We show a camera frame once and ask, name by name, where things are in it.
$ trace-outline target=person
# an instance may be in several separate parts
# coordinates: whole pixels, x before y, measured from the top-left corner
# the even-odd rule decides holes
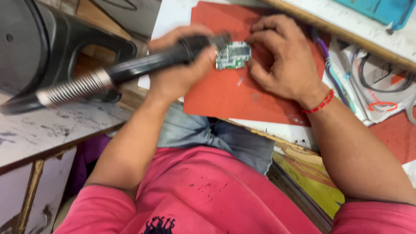
[[[261,18],[248,43],[274,55],[251,76],[305,110],[330,92],[317,76],[304,34],[285,15]],[[156,51],[184,36],[179,27],[149,43]],[[56,233],[319,233],[264,176],[273,141],[225,122],[186,115],[175,100],[213,68],[216,48],[151,74],[144,103],[109,142]],[[415,233],[416,192],[389,149],[338,99],[307,114],[329,176],[345,195],[332,233]]]

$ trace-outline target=pink shirt sleeve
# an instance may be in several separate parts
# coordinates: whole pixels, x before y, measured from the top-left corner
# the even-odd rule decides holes
[[[127,194],[91,185],[79,192],[54,233],[120,233],[135,215],[136,207]]]
[[[331,233],[415,233],[416,207],[390,202],[348,202],[335,214]]]

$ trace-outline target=red thread bracelet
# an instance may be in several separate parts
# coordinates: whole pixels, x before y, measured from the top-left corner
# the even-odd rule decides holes
[[[326,96],[326,98],[324,99],[324,101],[318,107],[316,107],[312,110],[305,110],[305,109],[302,108],[302,113],[310,114],[310,113],[314,113],[314,112],[322,109],[326,104],[328,104],[332,100],[333,97],[334,97],[334,91],[331,90],[329,92],[329,94]]]

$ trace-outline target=hand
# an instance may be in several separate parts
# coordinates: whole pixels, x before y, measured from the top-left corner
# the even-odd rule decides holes
[[[203,25],[178,27],[165,36],[148,44],[150,51],[156,51],[175,45],[179,39],[192,35],[213,35],[212,31]],[[150,74],[150,89],[148,97],[157,98],[166,104],[171,104],[185,95],[193,84],[214,68],[216,58],[215,46],[205,48],[199,56],[188,65],[178,65]]]
[[[329,88],[318,77],[310,47],[295,21],[286,15],[263,17],[251,30],[246,41],[262,43],[275,59],[270,72],[251,59],[251,76],[265,90],[295,100],[307,110],[318,106]]]

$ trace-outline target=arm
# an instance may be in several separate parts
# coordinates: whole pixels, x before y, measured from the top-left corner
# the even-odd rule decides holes
[[[271,72],[249,62],[250,73],[267,91],[295,100],[306,110],[318,106],[329,88],[317,76],[310,48],[293,19],[262,18],[247,42],[264,44],[275,57]],[[389,149],[338,99],[308,114],[325,168],[348,198],[416,205],[416,193]]]
[[[179,38],[194,34],[211,35],[204,26],[179,27],[149,43],[150,50],[175,44]],[[189,65],[181,65],[151,74],[151,87],[144,103],[113,137],[100,156],[85,186],[97,184],[120,189],[133,200],[147,165],[157,148],[160,129],[170,104],[185,95],[215,61],[216,48],[204,49]]]

